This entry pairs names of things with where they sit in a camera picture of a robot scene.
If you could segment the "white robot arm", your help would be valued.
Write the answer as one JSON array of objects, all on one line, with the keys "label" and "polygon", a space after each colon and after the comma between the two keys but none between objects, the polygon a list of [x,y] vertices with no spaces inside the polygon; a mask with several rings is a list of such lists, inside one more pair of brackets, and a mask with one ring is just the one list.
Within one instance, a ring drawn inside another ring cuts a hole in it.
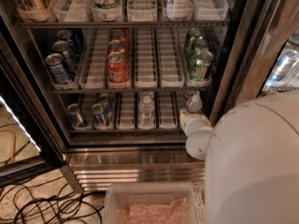
[{"label": "white robot arm", "polygon": [[257,98],[187,134],[205,161],[206,224],[299,224],[299,92]]}]

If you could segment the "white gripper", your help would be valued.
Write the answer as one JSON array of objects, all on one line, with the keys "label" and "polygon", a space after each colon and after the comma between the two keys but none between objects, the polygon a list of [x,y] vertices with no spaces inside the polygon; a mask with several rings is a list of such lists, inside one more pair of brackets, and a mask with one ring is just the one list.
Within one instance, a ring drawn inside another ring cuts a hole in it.
[{"label": "white gripper", "polygon": [[205,115],[190,114],[185,108],[179,111],[179,121],[182,130],[187,136],[198,131],[212,131],[213,127]]}]

